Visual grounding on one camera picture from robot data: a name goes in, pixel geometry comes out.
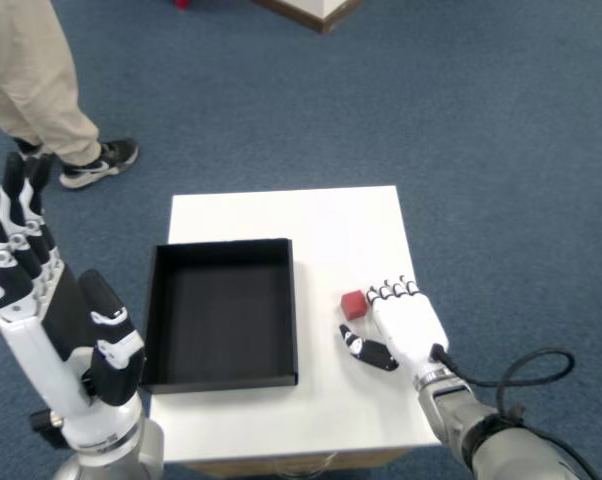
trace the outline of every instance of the red block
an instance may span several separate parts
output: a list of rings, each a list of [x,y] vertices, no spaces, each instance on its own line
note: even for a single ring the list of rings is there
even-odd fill
[[[341,309],[348,320],[364,316],[368,312],[368,304],[365,301],[363,292],[357,290],[356,292],[343,295],[341,297]]]
[[[180,10],[185,10],[190,5],[190,0],[174,0],[174,4]]]

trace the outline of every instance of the black cable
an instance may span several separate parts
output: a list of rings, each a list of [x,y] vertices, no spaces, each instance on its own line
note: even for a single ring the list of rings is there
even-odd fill
[[[532,360],[536,360],[537,358],[540,358],[540,357],[543,357],[546,355],[560,355],[562,357],[565,357],[568,362],[562,370],[560,370],[559,372],[557,372],[555,374],[548,375],[546,377],[530,378],[530,379],[524,379],[524,380],[511,380],[511,378],[514,376],[514,374],[517,371],[519,371],[524,365],[531,362]],[[463,372],[461,372],[461,369],[458,367],[458,365],[456,363],[454,363],[454,361],[452,361],[452,358],[450,357],[450,355],[448,355],[447,352],[444,350],[444,348],[439,344],[434,344],[432,346],[432,350],[430,352],[430,357],[432,358],[432,360],[441,362],[453,374],[455,374],[457,377],[461,378],[462,380],[465,380],[467,383],[469,383],[471,385],[476,385],[478,387],[486,387],[486,388],[496,388],[497,389],[496,403],[497,403],[497,409],[499,411],[499,416],[501,418],[503,418],[504,420],[507,420],[509,422],[512,422],[513,426],[525,428],[525,429],[529,430],[530,432],[534,433],[535,435],[537,435],[538,437],[560,447],[562,450],[564,450],[568,455],[570,455],[581,466],[583,471],[585,471],[592,480],[599,480],[599,476],[594,471],[594,468],[592,468],[592,466],[585,460],[585,458],[583,458],[568,443],[564,442],[560,438],[555,437],[554,435],[552,435],[550,433],[543,432],[536,428],[524,425],[523,419],[521,418],[522,414],[523,414],[523,410],[524,410],[523,405],[521,405],[521,404],[515,405],[510,410],[510,412],[506,412],[506,410],[505,410],[505,389],[507,387],[529,387],[529,386],[533,386],[533,385],[547,385],[548,383],[552,383],[552,382],[556,382],[557,380],[560,380],[561,378],[568,375],[574,369],[574,365],[575,365],[574,355],[571,352],[569,352],[568,350],[565,350],[564,348],[560,348],[560,347],[546,347],[546,348],[541,348],[539,350],[530,352],[527,355],[524,355],[523,357],[519,358],[514,363],[512,363],[512,365],[510,365],[508,367],[508,369],[501,376],[501,379],[498,382],[476,380],[474,378],[469,377],[468,375],[465,375]]]

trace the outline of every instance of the beige pants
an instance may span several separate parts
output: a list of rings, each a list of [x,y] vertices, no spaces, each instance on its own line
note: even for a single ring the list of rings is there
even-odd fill
[[[0,0],[0,128],[86,165],[99,131],[78,106],[72,55],[50,0]]]

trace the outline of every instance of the white tabletop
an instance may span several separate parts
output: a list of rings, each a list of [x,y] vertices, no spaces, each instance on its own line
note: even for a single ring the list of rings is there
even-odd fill
[[[153,395],[165,461],[402,448],[437,441],[405,370],[350,357],[343,293],[413,276],[395,187],[177,195],[170,243],[292,239],[299,384]],[[379,340],[368,317],[350,322]]]

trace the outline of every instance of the black box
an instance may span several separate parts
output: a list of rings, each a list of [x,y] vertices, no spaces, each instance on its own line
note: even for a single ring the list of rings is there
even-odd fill
[[[292,241],[157,246],[145,348],[152,393],[296,385]]]

